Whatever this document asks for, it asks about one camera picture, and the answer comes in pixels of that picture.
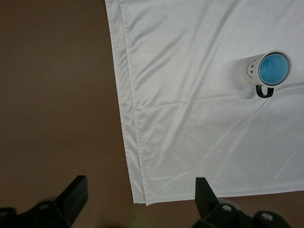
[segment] white cloth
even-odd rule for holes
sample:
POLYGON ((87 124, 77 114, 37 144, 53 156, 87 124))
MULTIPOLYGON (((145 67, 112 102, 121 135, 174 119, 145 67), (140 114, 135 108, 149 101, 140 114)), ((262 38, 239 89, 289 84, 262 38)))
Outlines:
POLYGON ((304 190, 304 1, 105 0, 134 203, 304 190), (244 58, 289 54, 271 98, 244 58))

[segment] brown surface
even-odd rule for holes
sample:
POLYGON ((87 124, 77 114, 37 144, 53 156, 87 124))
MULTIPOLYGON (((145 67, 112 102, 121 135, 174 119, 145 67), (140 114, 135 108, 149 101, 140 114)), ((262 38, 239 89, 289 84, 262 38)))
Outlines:
MULTIPOLYGON (((103 0, 0 2, 0 207, 24 212, 77 175, 89 201, 73 227, 189 228, 194 201, 133 204, 103 0)), ((304 225, 304 193, 233 198, 304 225)))

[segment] white mug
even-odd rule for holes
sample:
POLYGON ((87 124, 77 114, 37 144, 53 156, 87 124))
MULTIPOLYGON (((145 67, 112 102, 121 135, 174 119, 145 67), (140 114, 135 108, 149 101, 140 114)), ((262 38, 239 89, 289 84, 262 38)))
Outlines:
POLYGON ((274 88, 281 85, 290 75, 291 61, 289 56, 279 50, 247 58, 243 69, 244 78, 256 86, 256 93, 261 98, 271 97, 274 88))

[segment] smiley face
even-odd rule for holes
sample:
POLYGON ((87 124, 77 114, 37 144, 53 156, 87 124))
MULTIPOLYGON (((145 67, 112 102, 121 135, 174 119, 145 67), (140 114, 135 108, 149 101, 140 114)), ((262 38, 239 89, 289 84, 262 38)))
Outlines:
POLYGON ((250 78, 253 78, 253 74, 255 73, 255 64, 257 63, 256 59, 251 61, 247 66, 247 75, 250 78))

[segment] mug handle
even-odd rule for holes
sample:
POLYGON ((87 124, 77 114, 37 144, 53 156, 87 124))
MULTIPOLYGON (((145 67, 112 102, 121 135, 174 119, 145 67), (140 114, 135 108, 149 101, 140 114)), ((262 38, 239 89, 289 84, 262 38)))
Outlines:
POLYGON ((274 94, 274 88, 267 88, 267 94, 265 95, 265 94, 263 94, 262 86, 256 85, 256 93, 261 98, 268 98, 268 97, 271 97, 272 94, 274 94))

